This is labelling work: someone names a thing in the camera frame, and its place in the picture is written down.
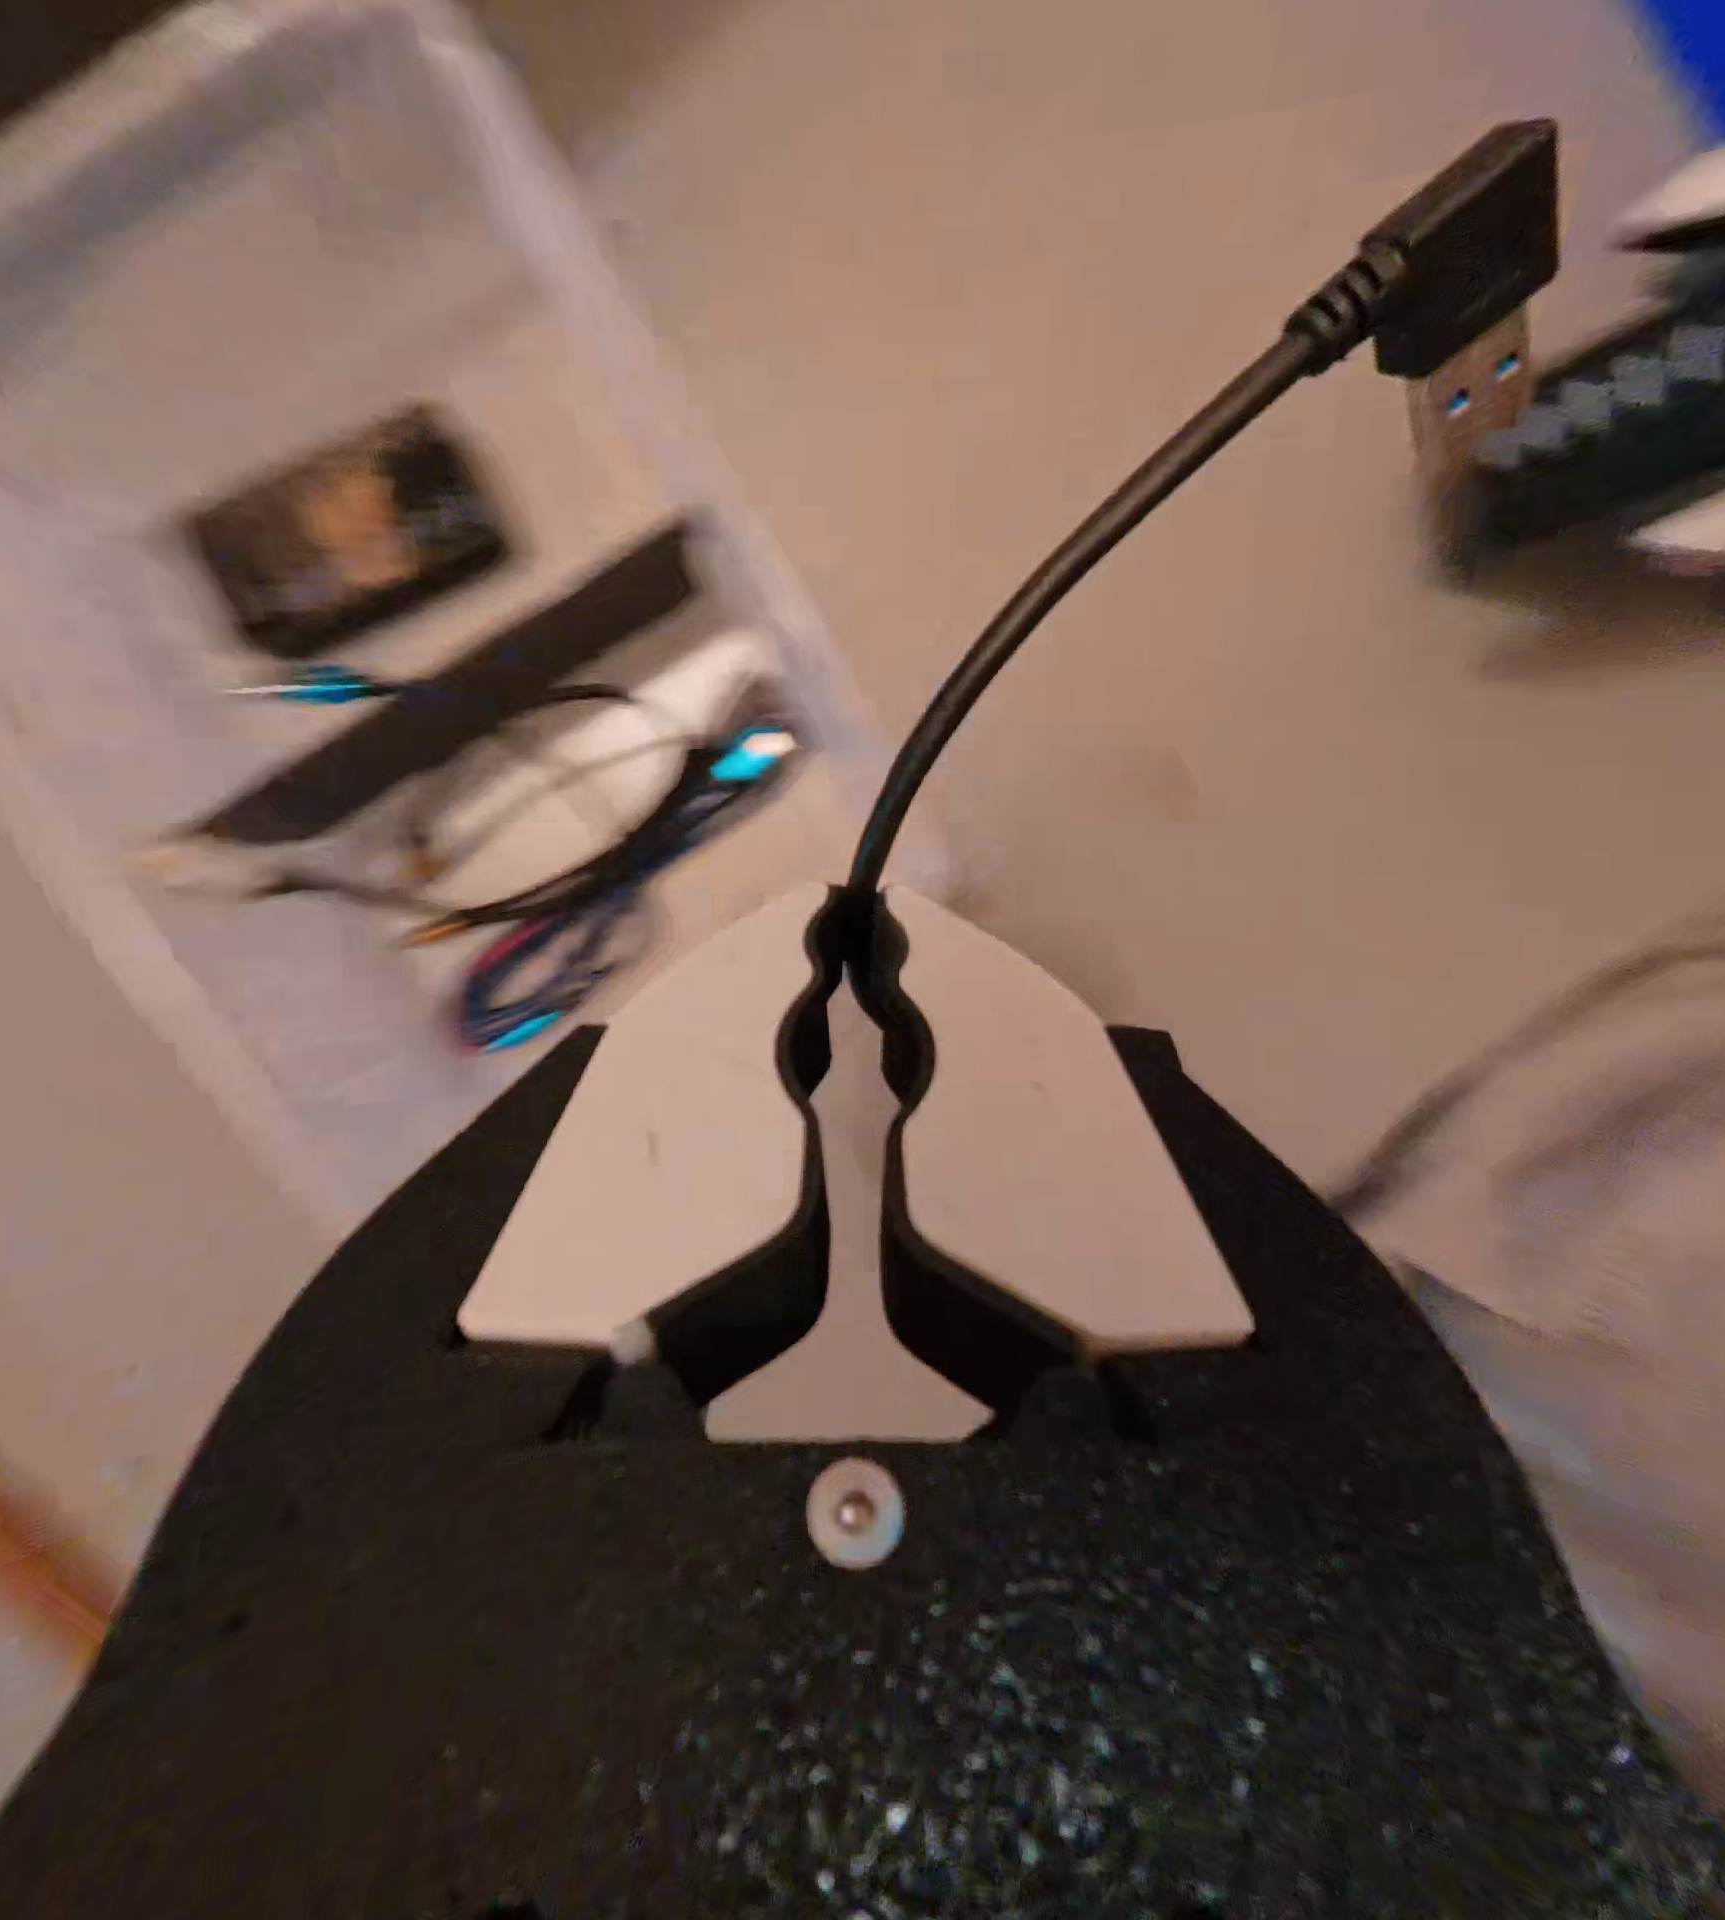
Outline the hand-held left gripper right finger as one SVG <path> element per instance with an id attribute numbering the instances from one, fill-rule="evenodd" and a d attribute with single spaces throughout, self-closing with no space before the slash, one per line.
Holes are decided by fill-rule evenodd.
<path id="1" fill-rule="evenodd" d="M 896 1115 L 888 1325 L 992 1412 L 1044 1377 L 1245 1346 L 1256 1314 L 1101 1016 L 907 887 L 851 972 Z"/>

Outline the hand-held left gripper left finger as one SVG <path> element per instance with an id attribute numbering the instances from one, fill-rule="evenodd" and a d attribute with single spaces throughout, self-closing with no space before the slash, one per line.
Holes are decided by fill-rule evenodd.
<path id="1" fill-rule="evenodd" d="M 706 1407 L 817 1325 L 832 900 L 805 884 L 722 927 L 603 1029 L 458 1311 L 469 1343 L 659 1362 Z"/>

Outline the clear plastic divided bin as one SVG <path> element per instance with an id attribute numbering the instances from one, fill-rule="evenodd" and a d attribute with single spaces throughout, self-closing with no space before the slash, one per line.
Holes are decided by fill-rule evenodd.
<path id="1" fill-rule="evenodd" d="M 714 651 L 796 701 L 847 804 L 879 739 L 826 622 L 683 414 L 563 156 L 451 5 L 194 5 L 0 132 L 0 833 L 188 1080 L 349 1224 L 503 1087 L 451 1067 L 429 965 L 328 906 L 168 894 L 129 854 L 328 745 L 253 714 L 179 534 L 414 402 L 487 461 L 513 563 L 339 643 L 457 666 L 678 537 L 673 617 L 596 661 Z"/>

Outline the white rounded item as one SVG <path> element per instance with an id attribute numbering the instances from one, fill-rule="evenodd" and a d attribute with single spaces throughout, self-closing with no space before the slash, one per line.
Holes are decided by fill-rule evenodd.
<path id="1" fill-rule="evenodd" d="M 570 703 L 472 748 L 436 790 L 427 853 L 435 897 L 511 897 L 604 853 L 634 829 L 730 714 L 779 684 L 779 657 L 727 631 L 626 668 L 619 701 Z"/>

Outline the black divider strip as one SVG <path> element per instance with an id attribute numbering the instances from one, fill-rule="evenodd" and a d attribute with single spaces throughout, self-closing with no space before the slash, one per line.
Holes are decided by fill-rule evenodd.
<path id="1" fill-rule="evenodd" d="M 678 519 L 639 540 L 432 678 L 384 697 L 367 719 L 230 796 L 185 835 L 270 851 L 343 829 L 498 724 L 538 712 L 579 675 L 689 609 L 701 592 L 693 534 L 693 523 Z"/>

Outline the person's grey sweatshirt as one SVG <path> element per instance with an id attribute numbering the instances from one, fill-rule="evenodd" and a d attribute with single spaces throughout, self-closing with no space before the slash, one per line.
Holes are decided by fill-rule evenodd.
<path id="1" fill-rule="evenodd" d="M 1521 1459 L 1725 1809 L 1725 925 L 1599 972 L 1332 1190 Z"/>

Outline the black rectangular device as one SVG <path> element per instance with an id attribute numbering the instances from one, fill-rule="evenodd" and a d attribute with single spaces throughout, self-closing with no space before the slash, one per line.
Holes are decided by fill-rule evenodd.
<path id="1" fill-rule="evenodd" d="M 427 402 L 190 509 L 179 538 L 237 639 L 281 663 L 316 661 L 514 559 L 478 459 Z"/>

